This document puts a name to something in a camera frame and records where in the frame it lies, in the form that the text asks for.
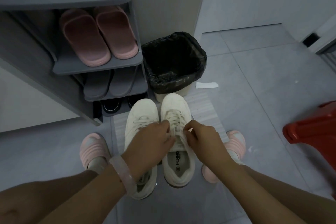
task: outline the person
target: person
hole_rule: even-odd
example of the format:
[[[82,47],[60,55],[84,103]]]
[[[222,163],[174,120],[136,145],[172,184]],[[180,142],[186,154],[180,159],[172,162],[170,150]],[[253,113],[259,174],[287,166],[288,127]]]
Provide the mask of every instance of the person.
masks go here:
[[[139,130],[121,155],[135,180],[157,165],[172,147],[176,139],[169,136],[169,130],[167,120],[149,124]],[[218,178],[232,192],[252,223],[336,223],[336,202],[244,165],[239,151],[245,150],[245,145],[238,131],[228,133],[230,141],[223,144],[213,127],[191,120],[184,133],[196,156],[209,169],[205,175],[215,176],[212,179]],[[83,163],[86,171],[0,192],[0,223],[101,224],[126,189],[107,161],[110,154],[104,152],[104,139],[90,138],[83,141],[81,158],[85,161],[87,146],[96,157]]]

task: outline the piece of paper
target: piece of paper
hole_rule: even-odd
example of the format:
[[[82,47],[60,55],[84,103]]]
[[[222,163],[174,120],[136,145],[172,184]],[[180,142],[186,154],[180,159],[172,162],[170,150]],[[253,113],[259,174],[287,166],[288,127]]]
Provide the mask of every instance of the piece of paper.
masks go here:
[[[216,82],[209,82],[209,83],[196,82],[196,88],[197,89],[218,88],[218,84]]]

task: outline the black plastic bag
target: black plastic bag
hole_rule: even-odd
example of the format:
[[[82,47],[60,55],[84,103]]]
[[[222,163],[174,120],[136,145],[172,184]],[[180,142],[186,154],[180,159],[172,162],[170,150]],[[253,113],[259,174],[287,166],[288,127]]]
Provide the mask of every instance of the black plastic bag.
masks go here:
[[[141,46],[143,64],[156,94],[182,90],[201,78],[207,54],[186,32],[175,32]]]

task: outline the white mat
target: white mat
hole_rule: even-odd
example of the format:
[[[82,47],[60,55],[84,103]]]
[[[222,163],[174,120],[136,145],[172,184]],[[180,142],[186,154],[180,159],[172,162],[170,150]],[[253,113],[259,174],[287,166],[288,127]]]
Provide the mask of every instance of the white mat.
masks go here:
[[[219,133],[223,143],[229,141],[225,129],[221,124],[221,121],[219,120],[219,117],[215,109],[213,108],[213,105],[206,92],[195,92],[193,94],[189,93],[184,98],[188,103],[188,106],[190,108],[194,120],[197,120],[199,123],[202,123],[207,126],[213,126]],[[113,116],[119,154],[122,154],[124,152],[125,129],[128,113],[129,112],[125,112]]]

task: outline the white wristband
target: white wristband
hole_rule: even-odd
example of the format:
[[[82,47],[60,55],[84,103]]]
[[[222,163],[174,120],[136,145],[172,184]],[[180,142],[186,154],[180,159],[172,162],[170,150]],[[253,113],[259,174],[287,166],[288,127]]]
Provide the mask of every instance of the white wristband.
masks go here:
[[[123,182],[127,195],[133,196],[134,193],[137,192],[137,184],[134,181],[124,159],[120,155],[114,156],[110,159],[110,164],[114,167]]]

